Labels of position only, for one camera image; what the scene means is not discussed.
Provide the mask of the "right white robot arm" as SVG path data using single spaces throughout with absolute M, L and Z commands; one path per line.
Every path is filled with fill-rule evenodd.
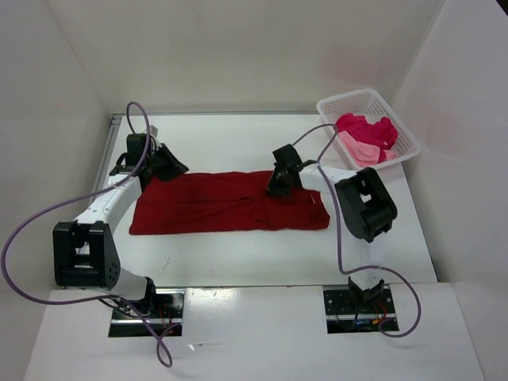
M 380 270 L 379 242 L 391 230 L 398 216 L 397 207 L 375 169 L 360 171 L 323 166 L 316 160 L 301 159 L 294 145 L 286 144 L 272 152 L 274 171 L 267 194 L 287 197 L 295 189 L 329 194 L 337 218 L 337 264 L 348 277 L 348 292 L 356 310 L 366 309 L 382 294 L 384 280 Z M 342 253 L 342 227 L 366 245 L 361 265 L 347 270 Z

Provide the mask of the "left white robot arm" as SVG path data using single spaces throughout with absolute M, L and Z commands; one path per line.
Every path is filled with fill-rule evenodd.
M 65 288 L 97 289 L 124 298 L 146 314 L 156 308 L 156 286 L 149 277 L 121 267 L 114 243 L 119 222 L 153 179 L 164 183 L 189 171 L 166 144 L 144 133 L 126 138 L 103 192 L 70 222 L 52 232 L 56 284 Z

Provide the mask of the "dark red t-shirt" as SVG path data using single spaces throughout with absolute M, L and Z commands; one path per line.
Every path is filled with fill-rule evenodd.
M 138 198 L 129 233 L 134 236 L 233 231 L 316 231 L 330 216 L 321 195 L 292 190 L 267 194 L 270 171 L 191 173 L 154 179 Z

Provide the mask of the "light pink t-shirt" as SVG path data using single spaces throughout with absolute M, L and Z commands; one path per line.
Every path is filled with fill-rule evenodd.
M 391 150 L 382 150 L 372 144 L 357 141 L 345 131 L 338 133 L 338 137 L 355 163 L 361 167 L 371 167 L 397 158 Z

